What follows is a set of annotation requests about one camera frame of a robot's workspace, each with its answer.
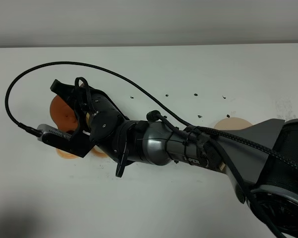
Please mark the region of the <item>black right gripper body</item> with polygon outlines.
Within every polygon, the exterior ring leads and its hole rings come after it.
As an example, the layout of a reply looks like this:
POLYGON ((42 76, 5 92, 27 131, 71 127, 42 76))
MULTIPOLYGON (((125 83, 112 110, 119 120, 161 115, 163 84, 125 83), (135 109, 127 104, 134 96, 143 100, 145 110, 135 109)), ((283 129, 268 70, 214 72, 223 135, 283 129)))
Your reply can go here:
POLYGON ((78 91, 81 101, 75 104, 75 115, 81 129, 89 132, 89 141, 97 146, 108 144, 126 117, 103 91, 90 89, 92 108, 84 88, 78 91))

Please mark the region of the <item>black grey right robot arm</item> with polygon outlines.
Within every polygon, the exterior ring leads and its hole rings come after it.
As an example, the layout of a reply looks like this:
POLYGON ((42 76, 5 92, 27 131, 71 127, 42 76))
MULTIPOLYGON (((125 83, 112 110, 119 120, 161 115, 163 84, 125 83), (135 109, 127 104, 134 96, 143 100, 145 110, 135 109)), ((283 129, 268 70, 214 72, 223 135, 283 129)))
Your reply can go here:
POLYGON ((77 129, 57 132, 54 147, 83 157, 98 146, 117 163, 117 177, 135 162, 182 162, 226 174, 237 199, 275 236, 298 238, 298 119, 270 119, 238 130, 190 124, 179 130, 159 111, 130 120, 88 85, 55 80, 51 90, 78 121, 77 129))

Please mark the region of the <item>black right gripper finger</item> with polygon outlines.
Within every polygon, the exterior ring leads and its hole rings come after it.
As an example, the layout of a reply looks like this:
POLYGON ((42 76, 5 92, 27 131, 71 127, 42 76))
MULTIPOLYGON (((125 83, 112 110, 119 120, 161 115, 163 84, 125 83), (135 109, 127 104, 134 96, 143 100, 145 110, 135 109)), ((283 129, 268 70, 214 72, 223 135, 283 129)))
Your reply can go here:
POLYGON ((116 167, 116 177, 122 177, 125 167, 133 163, 133 161, 128 160, 129 149, 126 148, 123 154, 119 157, 117 167, 116 167))
POLYGON ((85 87, 75 87, 61 83, 55 79, 50 87, 51 91, 58 95, 75 113, 89 112, 89 105, 85 87))

